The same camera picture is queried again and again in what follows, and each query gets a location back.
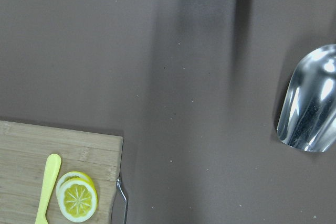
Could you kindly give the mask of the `bamboo cutting board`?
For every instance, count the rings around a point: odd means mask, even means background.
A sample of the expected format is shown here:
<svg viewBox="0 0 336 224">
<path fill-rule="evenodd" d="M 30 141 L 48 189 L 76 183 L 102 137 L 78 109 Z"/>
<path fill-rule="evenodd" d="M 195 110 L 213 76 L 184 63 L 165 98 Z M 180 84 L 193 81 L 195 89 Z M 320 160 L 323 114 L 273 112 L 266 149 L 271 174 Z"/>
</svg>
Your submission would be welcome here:
<svg viewBox="0 0 336 224">
<path fill-rule="evenodd" d="M 87 174 L 98 194 L 89 223 L 125 223 L 120 136 L 1 121 L 1 223 L 34 223 L 47 157 L 61 157 L 61 175 Z"/>
</svg>

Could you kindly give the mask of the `silver metal scoop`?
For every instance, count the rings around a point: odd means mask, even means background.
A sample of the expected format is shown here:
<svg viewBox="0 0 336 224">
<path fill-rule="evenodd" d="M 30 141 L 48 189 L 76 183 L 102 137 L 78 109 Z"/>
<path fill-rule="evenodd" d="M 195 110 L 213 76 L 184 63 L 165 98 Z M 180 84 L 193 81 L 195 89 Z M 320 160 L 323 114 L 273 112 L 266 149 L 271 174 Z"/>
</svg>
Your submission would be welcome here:
<svg viewBox="0 0 336 224">
<path fill-rule="evenodd" d="M 277 125 L 286 145 L 325 152 L 335 143 L 335 45 L 303 57 L 290 79 Z"/>
</svg>

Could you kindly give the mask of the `yellow plastic knife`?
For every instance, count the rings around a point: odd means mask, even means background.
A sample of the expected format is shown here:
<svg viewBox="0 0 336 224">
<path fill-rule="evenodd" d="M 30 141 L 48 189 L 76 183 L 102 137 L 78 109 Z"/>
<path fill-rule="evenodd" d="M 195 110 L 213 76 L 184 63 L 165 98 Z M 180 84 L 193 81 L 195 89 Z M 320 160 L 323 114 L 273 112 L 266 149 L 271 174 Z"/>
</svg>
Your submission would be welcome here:
<svg viewBox="0 0 336 224">
<path fill-rule="evenodd" d="M 60 167 L 61 157 L 58 154 L 50 154 L 45 163 L 43 183 L 35 223 L 48 223 L 46 213 Z"/>
</svg>

